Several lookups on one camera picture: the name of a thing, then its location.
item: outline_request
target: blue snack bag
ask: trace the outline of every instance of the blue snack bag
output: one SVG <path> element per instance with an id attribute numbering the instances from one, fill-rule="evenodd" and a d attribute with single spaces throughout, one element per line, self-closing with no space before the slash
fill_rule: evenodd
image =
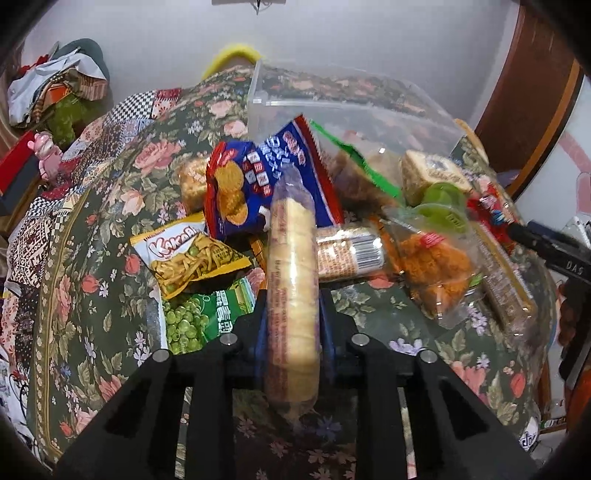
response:
<path id="1" fill-rule="evenodd" d="M 271 198 L 283 168 L 293 164 L 314 199 L 318 227 L 343 223 L 343 212 L 302 115 L 260 145 L 220 142 L 207 165 L 205 218 L 210 236 L 267 231 Z"/>

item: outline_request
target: dark green floral fabric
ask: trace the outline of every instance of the dark green floral fabric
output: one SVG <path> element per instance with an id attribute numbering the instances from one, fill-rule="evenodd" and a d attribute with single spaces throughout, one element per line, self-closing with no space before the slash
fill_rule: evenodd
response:
<path id="1" fill-rule="evenodd" d="M 175 105 L 164 106 L 159 119 L 101 174 L 54 235 L 41 286 L 34 388 L 28 403 L 30 427 L 49 458 L 59 458 L 121 384 L 160 347 L 157 285 L 129 245 L 129 237 L 185 215 L 177 175 L 183 162 L 209 154 L 220 140 L 247 137 L 251 75 L 250 69 L 241 68 L 216 74 L 183 91 Z M 374 105 L 387 100 L 383 106 L 391 106 L 392 87 L 373 79 L 344 89 L 338 79 L 320 84 L 293 74 L 277 84 L 303 95 L 329 92 L 331 99 L 348 101 L 362 96 Z M 405 108 L 413 107 L 413 99 L 404 102 Z M 466 140 L 452 156 L 475 184 L 494 179 Z M 519 435 L 531 416 L 556 312 L 553 283 L 539 260 L 520 250 L 515 260 L 531 284 L 540 312 L 529 340 L 519 345 L 507 344 L 484 301 L 468 303 L 465 319 L 444 330 L 426 319 L 404 289 L 383 274 L 335 287 L 333 300 L 361 331 L 396 351 L 439 352 L 500 421 Z M 352 393 L 327 393 L 295 429 L 261 393 L 237 391 L 234 403 L 240 478 L 355 477 Z M 184 416 L 181 424 L 187 421 Z M 183 475 L 184 455 L 181 432 L 177 476 Z M 412 455 L 409 464 L 412 473 Z"/>

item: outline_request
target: metal bolt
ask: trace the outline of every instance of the metal bolt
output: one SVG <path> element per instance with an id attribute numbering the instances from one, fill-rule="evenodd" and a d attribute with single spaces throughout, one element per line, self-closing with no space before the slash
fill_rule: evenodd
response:
<path id="1" fill-rule="evenodd" d="M 156 350 L 152 354 L 152 358 L 154 359 L 155 362 L 158 362 L 158 363 L 165 362 L 166 360 L 168 360 L 169 356 L 170 356 L 170 353 L 168 353 L 168 350 L 165 350 L 163 348 L 161 348 L 160 350 Z"/>
<path id="2" fill-rule="evenodd" d="M 418 355 L 426 364 L 434 364 L 437 361 L 437 354 L 433 350 L 423 350 Z"/>
<path id="3" fill-rule="evenodd" d="M 222 342 L 224 345 L 234 345 L 234 343 L 236 343 L 237 341 L 238 337 L 235 333 L 224 333 L 220 337 L 220 342 Z"/>
<path id="4" fill-rule="evenodd" d="M 356 333 L 351 337 L 351 341 L 358 346 L 365 346 L 369 343 L 369 337 L 364 333 Z"/>

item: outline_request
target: yellow snack package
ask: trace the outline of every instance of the yellow snack package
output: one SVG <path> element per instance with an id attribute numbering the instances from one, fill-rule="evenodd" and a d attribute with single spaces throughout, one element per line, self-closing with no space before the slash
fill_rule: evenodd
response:
<path id="1" fill-rule="evenodd" d="M 169 300 L 194 281 L 250 267 L 251 261 L 205 233 L 203 212 L 129 239 Z"/>

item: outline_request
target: pink toy figurine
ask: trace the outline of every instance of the pink toy figurine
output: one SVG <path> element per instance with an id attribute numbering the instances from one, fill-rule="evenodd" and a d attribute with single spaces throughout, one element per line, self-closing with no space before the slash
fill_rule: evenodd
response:
<path id="1" fill-rule="evenodd" d="M 27 146 L 39 159 L 39 173 L 45 181 L 52 180 L 57 175 L 63 155 L 60 147 L 53 144 L 53 137 L 49 132 L 35 134 L 35 141 Z"/>

